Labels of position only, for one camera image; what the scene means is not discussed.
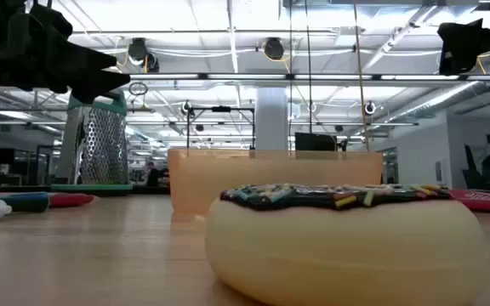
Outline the black computer monitor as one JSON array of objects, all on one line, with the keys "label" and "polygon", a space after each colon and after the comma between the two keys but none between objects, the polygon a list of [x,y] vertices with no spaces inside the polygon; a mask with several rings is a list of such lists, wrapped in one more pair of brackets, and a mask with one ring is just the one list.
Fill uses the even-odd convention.
[{"label": "black computer monitor", "polygon": [[337,141],[326,134],[296,133],[294,135],[296,150],[336,151]]}]

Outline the teal metal box grater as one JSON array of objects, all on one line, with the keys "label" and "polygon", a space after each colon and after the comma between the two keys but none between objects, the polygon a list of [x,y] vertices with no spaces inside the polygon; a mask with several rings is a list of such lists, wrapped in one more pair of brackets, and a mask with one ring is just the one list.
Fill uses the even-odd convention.
[{"label": "teal metal box grater", "polygon": [[110,103],[87,104],[71,96],[51,190],[99,197],[130,194],[126,116],[123,92]]}]

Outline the person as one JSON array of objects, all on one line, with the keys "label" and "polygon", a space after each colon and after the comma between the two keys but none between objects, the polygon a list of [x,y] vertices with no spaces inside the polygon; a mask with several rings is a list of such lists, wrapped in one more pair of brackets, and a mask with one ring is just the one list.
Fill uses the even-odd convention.
[{"label": "person", "polygon": [[146,164],[146,180],[145,185],[149,187],[157,187],[159,179],[159,171],[153,161]]}]

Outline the chocolate sprinkle toy donut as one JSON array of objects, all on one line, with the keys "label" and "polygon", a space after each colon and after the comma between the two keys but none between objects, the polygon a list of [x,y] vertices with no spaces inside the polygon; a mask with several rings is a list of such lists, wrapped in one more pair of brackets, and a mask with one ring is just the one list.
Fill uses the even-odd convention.
[{"label": "chocolate sprinkle toy donut", "polygon": [[244,185],[204,233],[215,275],[271,306],[472,306],[489,277],[476,216],[439,185]]}]

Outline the red popcorn bag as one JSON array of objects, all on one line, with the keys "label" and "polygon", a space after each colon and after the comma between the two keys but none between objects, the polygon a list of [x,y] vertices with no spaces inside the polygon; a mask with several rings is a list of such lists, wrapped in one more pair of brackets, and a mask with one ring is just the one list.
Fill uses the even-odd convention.
[{"label": "red popcorn bag", "polygon": [[71,194],[71,193],[50,193],[48,195],[50,208],[83,207],[98,199],[95,195]]},{"label": "red popcorn bag", "polygon": [[474,212],[490,212],[490,193],[473,190],[450,190],[451,197]]}]

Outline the black metal stand frame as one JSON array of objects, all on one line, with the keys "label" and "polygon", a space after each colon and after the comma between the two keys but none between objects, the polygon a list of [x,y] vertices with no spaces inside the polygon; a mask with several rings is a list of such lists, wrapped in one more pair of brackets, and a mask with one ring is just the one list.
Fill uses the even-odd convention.
[{"label": "black metal stand frame", "polygon": [[[213,113],[227,113],[230,117],[229,122],[217,121],[217,122],[196,122],[205,111]],[[237,121],[231,115],[232,112],[239,113],[245,120],[245,125],[252,128],[252,144],[250,149],[254,150],[256,145],[256,116],[254,108],[244,108],[244,107],[230,107],[230,106],[212,106],[212,107],[192,107],[190,106],[186,113],[186,148],[190,148],[190,137],[191,137],[191,126],[193,125],[210,125],[210,126],[222,126],[226,124],[231,124],[239,134],[240,139],[245,139],[245,135],[239,128]]]}]

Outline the orange translucent plastic bin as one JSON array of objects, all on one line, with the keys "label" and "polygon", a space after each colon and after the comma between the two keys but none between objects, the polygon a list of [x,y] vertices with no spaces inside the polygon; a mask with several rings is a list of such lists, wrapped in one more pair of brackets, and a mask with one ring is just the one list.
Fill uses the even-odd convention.
[{"label": "orange translucent plastic bin", "polygon": [[383,155],[355,151],[171,149],[168,169],[174,211],[204,215],[221,191],[245,184],[379,184]]}]

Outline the black round ceiling fixture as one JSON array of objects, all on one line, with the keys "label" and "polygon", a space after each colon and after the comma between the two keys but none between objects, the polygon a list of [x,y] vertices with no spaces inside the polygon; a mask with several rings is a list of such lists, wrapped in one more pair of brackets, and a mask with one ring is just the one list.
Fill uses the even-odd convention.
[{"label": "black round ceiling fixture", "polygon": [[265,56],[270,60],[281,60],[284,55],[284,48],[277,37],[269,37],[263,47]]},{"label": "black round ceiling fixture", "polygon": [[128,57],[132,60],[142,61],[146,55],[148,55],[148,48],[146,47],[145,39],[140,37],[133,38],[128,45]]}]

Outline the blue small dropper bottle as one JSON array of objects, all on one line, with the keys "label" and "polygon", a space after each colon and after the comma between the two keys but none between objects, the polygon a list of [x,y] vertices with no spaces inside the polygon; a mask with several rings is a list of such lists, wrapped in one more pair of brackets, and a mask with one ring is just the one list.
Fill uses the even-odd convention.
[{"label": "blue small dropper bottle", "polygon": [[0,200],[10,206],[13,213],[44,213],[50,206],[46,192],[3,195]]}]

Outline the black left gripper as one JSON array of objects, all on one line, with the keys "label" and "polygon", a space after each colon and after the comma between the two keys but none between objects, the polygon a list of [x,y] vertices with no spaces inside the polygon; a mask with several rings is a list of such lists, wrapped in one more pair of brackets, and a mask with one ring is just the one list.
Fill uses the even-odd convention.
[{"label": "black left gripper", "polygon": [[[117,90],[130,82],[129,74],[101,71],[114,66],[109,54],[68,42],[72,25],[52,9],[32,0],[0,0],[0,86],[25,91],[48,88],[58,94],[71,88],[71,96],[92,104],[102,96],[117,99]],[[66,72],[91,71],[76,82]]]}]

